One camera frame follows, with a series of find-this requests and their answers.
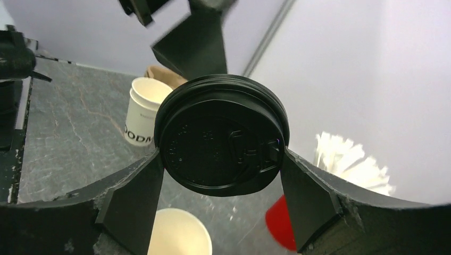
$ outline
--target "marble countertop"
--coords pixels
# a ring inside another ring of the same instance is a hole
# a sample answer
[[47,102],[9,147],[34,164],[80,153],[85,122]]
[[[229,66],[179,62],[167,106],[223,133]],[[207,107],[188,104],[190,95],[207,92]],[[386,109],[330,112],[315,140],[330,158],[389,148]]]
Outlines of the marble countertop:
[[[154,148],[136,148],[122,136],[134,76],[38,59],[19,203],[50,200],[135,162]],[[197,216],[213,241],[213,254],[294,254],[266,229],[266,210],[282,195],[280,177],[261,192],[215,198],[191,192],[165,173],[158,208]]]

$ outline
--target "paper cup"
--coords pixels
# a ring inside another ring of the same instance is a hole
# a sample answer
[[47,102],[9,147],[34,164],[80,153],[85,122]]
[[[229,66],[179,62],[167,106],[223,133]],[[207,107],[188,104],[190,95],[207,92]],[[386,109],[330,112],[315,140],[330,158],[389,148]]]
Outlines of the paper cup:
[[172,89],[161,81],[140,77],[131,83],[125,139],[135,146],[147,146],[152,141],[155,116]]
[[156,212],[147,255],[212,255],[212,241],[204,224],[175,208]]

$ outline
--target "brown paper bag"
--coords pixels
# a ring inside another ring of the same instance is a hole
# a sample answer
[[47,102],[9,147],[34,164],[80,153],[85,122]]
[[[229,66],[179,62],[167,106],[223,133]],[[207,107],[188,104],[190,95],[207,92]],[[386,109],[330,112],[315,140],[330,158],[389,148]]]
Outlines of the brown paper bag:
[[151,65],[147,68],[144,77],[153,78],[167,84],[172,89],[178,88],[180,85],[187,82],[185,78],[176,74],[170,69],[165,67]]

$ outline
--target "cup lid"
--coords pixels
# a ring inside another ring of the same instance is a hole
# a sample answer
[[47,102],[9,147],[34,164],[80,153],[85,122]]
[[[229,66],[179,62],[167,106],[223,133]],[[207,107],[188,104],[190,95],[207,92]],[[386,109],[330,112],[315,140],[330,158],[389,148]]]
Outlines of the cup lid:
[[280,100],[230,74],[191,80],[166,98],[155,121],[163,165],[181,185],[208,196],[250,194],[279,172],[289,130]]

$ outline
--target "red cup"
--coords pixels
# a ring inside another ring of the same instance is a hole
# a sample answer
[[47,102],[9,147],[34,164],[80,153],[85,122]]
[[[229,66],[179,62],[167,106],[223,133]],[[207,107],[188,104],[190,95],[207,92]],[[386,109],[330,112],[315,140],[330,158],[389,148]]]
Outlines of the red cup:
[[291,228],[287,202],[283,195],[266,212],[266,225],[272,237],[283,247],[296,251],[295,236]]

